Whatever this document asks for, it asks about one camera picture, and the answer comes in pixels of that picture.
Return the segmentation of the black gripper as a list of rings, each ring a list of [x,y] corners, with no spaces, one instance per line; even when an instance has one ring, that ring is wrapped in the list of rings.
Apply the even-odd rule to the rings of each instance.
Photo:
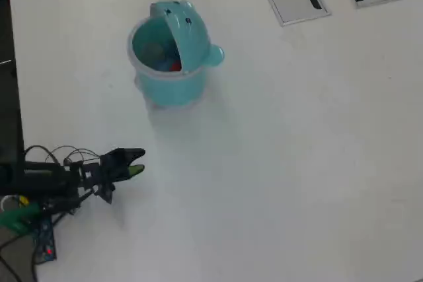
[[[113,188],[114,183],[130,180],[145,170],[144,164],[131,164],[145,155],[142,148],[116,148],[99,161],[81,165],[81,184],[85,190],[95,186]]]

